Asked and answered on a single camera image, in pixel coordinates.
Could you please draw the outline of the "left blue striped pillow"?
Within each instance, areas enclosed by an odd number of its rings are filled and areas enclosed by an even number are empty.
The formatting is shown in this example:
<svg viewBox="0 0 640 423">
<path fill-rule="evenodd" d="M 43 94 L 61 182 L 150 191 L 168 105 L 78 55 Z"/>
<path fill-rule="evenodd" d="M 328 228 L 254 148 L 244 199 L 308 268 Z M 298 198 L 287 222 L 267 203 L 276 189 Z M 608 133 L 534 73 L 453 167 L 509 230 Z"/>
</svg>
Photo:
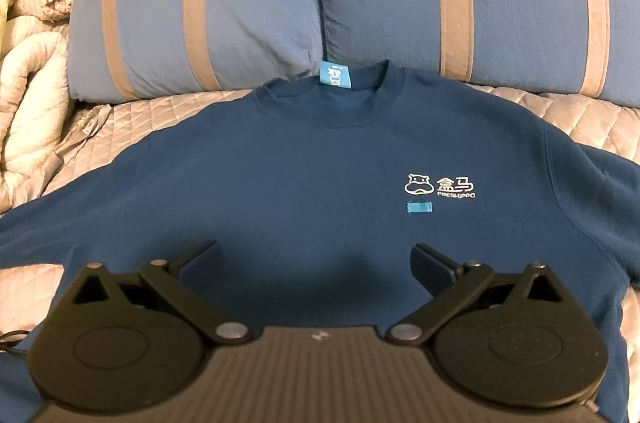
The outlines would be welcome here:
<svg viewBox="0 0 640 423">
<path fill-rule="evenodd" d="M 74 0 L 67 79 L 119 104 L 295 80 L 322 56 L 319 0 Z"/>
</svg>

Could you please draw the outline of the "white and green duvet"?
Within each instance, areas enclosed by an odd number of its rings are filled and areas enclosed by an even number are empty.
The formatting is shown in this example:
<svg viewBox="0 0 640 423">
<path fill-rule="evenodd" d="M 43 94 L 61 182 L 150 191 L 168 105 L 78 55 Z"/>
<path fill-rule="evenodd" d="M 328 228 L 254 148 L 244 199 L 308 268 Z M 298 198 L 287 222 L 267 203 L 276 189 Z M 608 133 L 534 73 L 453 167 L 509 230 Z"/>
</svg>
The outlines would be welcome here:
<svg viewBox="0 0 640 423">
<path fill-rule="evenodd" d="M 1 0 L 1 209 L 40 197 L 108 109 L 76 116 L 67 81 L 75 0 Z"/>
</svg>

